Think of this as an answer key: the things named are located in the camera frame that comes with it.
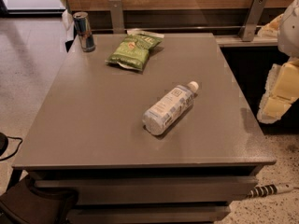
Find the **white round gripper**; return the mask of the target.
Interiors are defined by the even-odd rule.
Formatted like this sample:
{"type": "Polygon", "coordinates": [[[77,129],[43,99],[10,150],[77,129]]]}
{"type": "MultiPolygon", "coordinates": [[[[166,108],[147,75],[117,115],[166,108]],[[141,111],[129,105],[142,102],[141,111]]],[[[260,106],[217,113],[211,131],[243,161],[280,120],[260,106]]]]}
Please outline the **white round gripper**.
{"type": "MultiPolygon", "coordinates": [[[[293,0],[285,12],[263,26],[258,37],[278,38],[278,49],[290,57],[299,57],[299,0],[293,0]]],[[[257,120],[273,124],[299,99],[299,59],[283,65],[273,64],[265,82],[257,120]]]]}

